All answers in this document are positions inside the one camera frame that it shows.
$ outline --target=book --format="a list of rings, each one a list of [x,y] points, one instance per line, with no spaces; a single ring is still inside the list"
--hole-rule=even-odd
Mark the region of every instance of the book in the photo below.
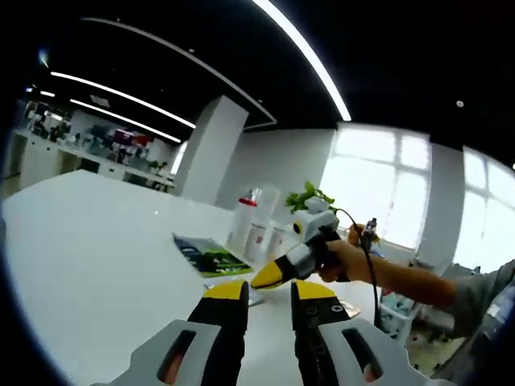
[[[175,245],[202,277],[220,277],[253,272],[213,239],[173,235]]]

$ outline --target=white pillar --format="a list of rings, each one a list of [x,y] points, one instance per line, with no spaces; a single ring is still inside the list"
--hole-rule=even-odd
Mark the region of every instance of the white pillar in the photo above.
[[[431,187],[426,223],[418,246],[418,259],[437,273],[452,263],[464,210],[464,154],[437,143],[431,144]]]
[[[249,113],[226,96],[211,102],[197,122],[175,176],[175,193],[215,204]]]

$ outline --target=window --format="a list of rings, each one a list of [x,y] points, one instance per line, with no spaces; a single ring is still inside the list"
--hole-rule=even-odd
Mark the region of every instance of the window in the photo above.
[[[179,150],[177,150],[177,155],[175,156],[175,159],[174,159],[174,163],[170,169],[171,175],[177,174],[177,170],[179,170],[180,163],[183,160],[184,152],[186,151],[186,146],[187,146],[187,141],[180,144]]]
[[[465,203],[454,262],[482,273],[515,257],[515,175],[473,150],[463,150]]]
[[[416,248],[426,212],[430,147],[426,137],[394,129],[341,128],[320,189],[358,223],[377,218],[386,240]],[[350,219],[339,212],[340,226]]]

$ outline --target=hand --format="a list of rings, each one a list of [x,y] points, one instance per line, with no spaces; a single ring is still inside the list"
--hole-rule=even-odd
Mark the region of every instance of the hand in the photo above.
[[[329,251],[335,253],[338,264],[320,268],[319,275],[322,280],[336,281],[341,276],[347,276],[349,280],[357,280],[356,271],[359,262],[363,261],[361,256],[363,252],[344,240],[329,241],[327,245]]]

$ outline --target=black cable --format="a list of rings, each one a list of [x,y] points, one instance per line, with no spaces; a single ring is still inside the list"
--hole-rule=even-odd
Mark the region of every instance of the black cable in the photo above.
[[[361,245],[361,248],[363,249],[363,252],[365,252],[366,260],[367,260],[367,263],[369,266],[370,281],[372,282],[372,287],[373,287],[373,302],[374,302],[374,308],[375,308],[375,312],[374,312],[374,316],[373,316],[373,325],[375,327],[381,329],[381,314],[379,312],[379,300],[377,299],[376,273],[373,270],[372,259],[370,258],[369,251],[367,250],[367,248],[364,248],[365,243],[363,241],[363,236],[362,236],[363,232],[360,232],[359,228],[357,227],[356,221],[354,221],[352,216],[349,215],[347,211],[345,211],[344,209],[336,209],[335,214],[338,211],[342,211],[343,213],[345,213],[348,216],[349,219],[351,219],[352,225],[354,226],[358,236],[360,237],[360,245]]]

